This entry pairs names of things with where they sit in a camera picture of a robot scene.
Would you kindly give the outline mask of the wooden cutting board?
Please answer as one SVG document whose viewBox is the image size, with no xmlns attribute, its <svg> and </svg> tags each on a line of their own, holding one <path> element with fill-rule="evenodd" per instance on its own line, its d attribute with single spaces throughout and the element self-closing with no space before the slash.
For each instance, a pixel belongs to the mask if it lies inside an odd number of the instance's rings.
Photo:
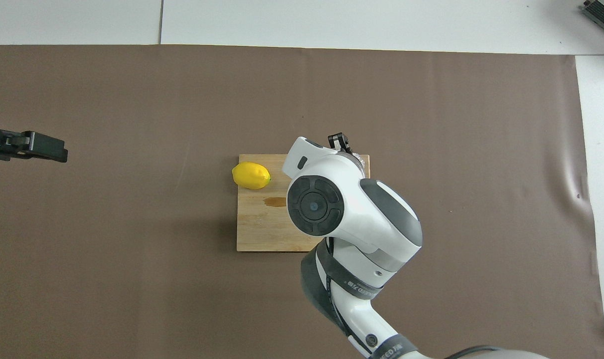
<svg viewBox="0 0 604 359">
<path fill-rule="evenodd" d="M 259 190 L 238 188 L 238 252 L 308 252 L 320 242 L 301 232 L 289 218 L 286 194 L 291 179 L 282 170 L 285 159 L 285 154 L 240 155 L 240 162 L 265 166 L 272 180 Z"/>
</svg>

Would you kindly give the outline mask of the yellow lemon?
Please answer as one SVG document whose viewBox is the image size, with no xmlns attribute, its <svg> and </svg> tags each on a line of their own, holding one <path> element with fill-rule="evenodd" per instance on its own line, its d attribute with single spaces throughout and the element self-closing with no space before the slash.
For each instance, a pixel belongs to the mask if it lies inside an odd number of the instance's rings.
<svg viewBox="0 0 604 359">
<path fill-rule="evenodd" d="M 256 162 L 240 162 L 231 173 L 236 185 L 249 190 L 260 190 L 272 181 L 268 169 Z"/>
</svg>

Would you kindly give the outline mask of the brown paper table mat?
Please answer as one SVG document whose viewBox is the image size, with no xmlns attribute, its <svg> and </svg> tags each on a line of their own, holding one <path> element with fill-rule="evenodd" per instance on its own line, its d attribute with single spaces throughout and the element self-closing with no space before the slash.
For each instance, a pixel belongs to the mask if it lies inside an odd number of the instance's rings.
<svg viewBox="0 0 604 359">
<path fill-rule="evenodd" d="M 236 250 L 244 153 L 344 132 L 420 218 L 373 302 L 428 356 L 604 359 L 575 59 L 308 48 L 0 46 L 0 359 L 361 359 L 302 254 Z"/>
</svg>

